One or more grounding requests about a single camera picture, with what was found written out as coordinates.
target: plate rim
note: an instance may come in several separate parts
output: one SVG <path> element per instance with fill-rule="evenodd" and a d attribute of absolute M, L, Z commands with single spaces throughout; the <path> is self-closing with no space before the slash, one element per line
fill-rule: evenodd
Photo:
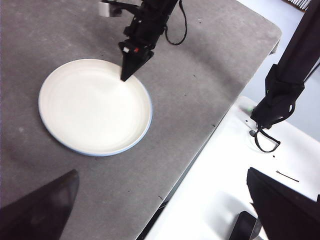
<path fill-rule="evenodd" d="M 38 94 L 38 112 L 39 112 L 39 115 L 40 115 L 40 118 L 41 118 L 41 121 L 43 123 L 43 125 L 45 126 L 45 129 L 59 142 L 61 143 L 62 145 L 64 145 L 65 147 L 67 147 L 68 149 L 71 149 L 72 151 L 76 152 L 76 153 L 79 153 L 79 154 L 82 154 L 82 155 L 86 155 L 86 156 L 90 156 L 90 157 L 108 157 L 108 156 L 113 156 L 113 155 L 116 155 L 116 154 L 120 154 L 120 153 L 123 153 L 131 148 L 133 148 L 137 143 L 139 143 L 142 138 L 146 135 L 146 133 L 148 132 L 149 128 L 150 128 L 150 125 L 152 123 L 152 120 L 153 120 L 153 104 L 152 104 L 152 99 L 151 99 L 151 96 L 149 94 L 149 92 L 147 91 L 146 87 L 142 84 L 142 82 L 137 78 L 135 77 L 139 84 L 142 86 L 142 88 L 144 89 L 145 93 L 146 93 L 146 96 L 148 98 L 148 102 L 149 102 L 149 105 L 150 105 L 150 115 L 148 116 L 148 123 L 145 127 L 145 129 L 143 130 L 143 132 L 140 134 L 140 136 L 133 142 L 131 143 L 130 145 L 126 146 L 126 147 L 123 147 L 119 150 L 116 150 L 116 151 L 109 151 L 109 152 L 104 152 L 104 153 L 94 153 L 94 152 L 90 152 L 90 151 L 80 151 L 78 149 L 75 149 L 74 147 L 71 147 L 69 146 L 67 143 L 65 143 L 63 140 L 61 140 L 59 137 L 57 137 L 47 126 L 46 122 L 44 121 L 44 117 L 43 117 L 43 114 L 42 114 L 42 111 L 41 111 L 41 103 L 40 103 L 40 98 L 41 98 L 41 94 L 42 94 L 42 91 L 43 91 L 43 86 L 44 86 L 44 83 L 46 82 L 46 80 L 56 71 L 58 71 L 60 68 L 62 68 L 63 66 L 65 65 L 68 65 L 70 63 L 74 63 L 74 62 L 80 62 L 80 61 L 92 61 L 92 62 L 106 62 L 108 64 L 112 64 L 112 65 L 115 65 L 117 67 L 120 67 L 119 65 L 113 63 L 113 62 L 110 62 L 110 61 L 106 61 L 106 60 L 102 60 L 102 59 L 95 59 L 95 58 L 83 58 L 83 59 L 77 59 L 77 60 L 73 60 L 73 61 L 69 61 L 69 62 L 66 62 L 64 63 L 63 65 L 57 67 L 55 70 L 53 70 L 46 78 L 45 80 L 42 82 L 41 84 L 41 88 L 40 88 L 40 91 L 39 91 L 39 94 Z"/>

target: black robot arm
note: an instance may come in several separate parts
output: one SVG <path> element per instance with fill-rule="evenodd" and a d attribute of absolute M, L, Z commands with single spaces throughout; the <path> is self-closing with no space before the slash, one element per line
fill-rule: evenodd
<path fill-rule="evenodd" d="M 152 56 L 152 51 L 159 37 L 164 33 L 170 14 L 174 10 L 178 0 L 143 0 L 141 6 L 117 2 L 114 0 L 103 0 L 102 3 L 109 4 L 110 16 L 127 10 L 134 14 L 130 26 L 124 29 L 128 39 L 119 42 L 123 54 L 121 79 L 126 81 Z"/>

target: gray tabletop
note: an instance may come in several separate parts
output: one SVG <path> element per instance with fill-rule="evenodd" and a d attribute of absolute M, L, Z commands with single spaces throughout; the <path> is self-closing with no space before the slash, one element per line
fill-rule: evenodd
<path fill-rule="evenodd" d="M 57 67 L 77 59 L 118 65 L 132 16 L 98 16 L 98 0 L 8 0 L 1 5 L 1 204 L 77 169 L 80 187 L 62 240 L 134 240 L 243 87 L 280 39 L 278 27 L 236 0 L 184 0 L 188 36 L 161 37 L 135 75 L 153 121 L 132 149 L 75 153 L 43 126 L 38 94 Z M 169 36 L 183 36 L 177 7 Z"/>

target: black wire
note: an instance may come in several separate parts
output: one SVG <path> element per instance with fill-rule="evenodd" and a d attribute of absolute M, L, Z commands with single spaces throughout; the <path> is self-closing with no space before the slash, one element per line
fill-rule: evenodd
<path fill-rule="evenodd" d="M 172 42 L 172 41 L 170 41 L 169 38 L 168 38 L 168 26 L 165 25 L 165 27 L 164 27 L 164 29 L 165 29 L 165 38 L 166 38 L 166 40 L 167 40 L 170 44 L 172 44 L 172 45 L 180 45 L 180 44 L 182 44 L 182 43 L 184 42 L 184 40 L 186 39 L 187 32 L 188 32 L 188 28 L 187 28 L 187 16 L 186 16 L 186 13 L 185 13 L 185 10 L 184 10 L 184 6 L 182 5 L 182 0 L 179 1 L 179 7 L 180 7 L 180 9 L 181 9 L 181 11 L 182 11 L 182 14 L 183 14 L 183 17 L 184 17 L 184 27 L 185 27 L 185 32 L 184 32 L 184 36 L 183 36 L 182 40 L 179 41 L 179 42 Z"/>
<path fill-rule="evenodd" d="M 291 106 L 292 106 L 292 109 L 291 109 L 291 111 L 289 112 L 288 116 L 282 117 L 282 118 L 280 118 L 280 119 L 278 119 L 278 120 L 273 121 L 273 122 L 271 123 L 271 125 L 278 124 L 278 123 L 286 120 L 287 118 L 289 118 L 289 117 L 294 113 L 294 111 L 295 111 L 295 109 L 296 109 L 296 103 L 294 102 Z M 280 145 L 281 142 L 278 141 L 277 139 L 273 138 L 272 136 L 268 135 L 266 132 L 264 132 L 264 131 L 263 131 L 264 128 L 265 128 L 264 126 L 259 126 L 259 127 L 258 127 L 257 131 L 256 131 L 255 134 L 253 135 L 253 137 L 254 137 L 254 142 L 255 142 L 255 145 L 256 145 L 262 152 L 264 152 L 264 153 L 272 153 L 272 152 L 274 152 L 274 151 L 279 147 L 279 145 Z M 273 148 L 272 150 L 266 151 L 266 150 L 264 150 L 264 149 L 260 146 L 260 143 L 259 143 L 259 140 L 258 140 L 258 133 L 262 133 L 262 135 L 264 135 L 266 138 L 268 138 L 268 139 L 270 139 L 270 140 L 272 140 L 273 142 L 276 143 L 276 145 L 274 146 L 274 148 Z"/>
<path fill-rule="evenodd" d="M 303 81 L 304 83 L 311 77 L 311 75 L 315 72 L 315 70 L 317 70 L 317 68 L 319 67 L 320 62 L 315 66 L 315 68 L 309 73 L 309 75 L 306 77 L 306 79 Z"/>

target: white plate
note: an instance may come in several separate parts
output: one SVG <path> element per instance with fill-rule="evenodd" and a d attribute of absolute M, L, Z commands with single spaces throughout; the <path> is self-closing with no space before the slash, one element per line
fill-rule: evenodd
<path fill-rule="evenodd" d="M 42 84 L 39 112 L 62 144 L 89 156 L 128 150 L 148 131 L 150 96 L 135 77 L 120 80 L 121 68 L 108 61 L 81 59 L 53 71 Z"/>

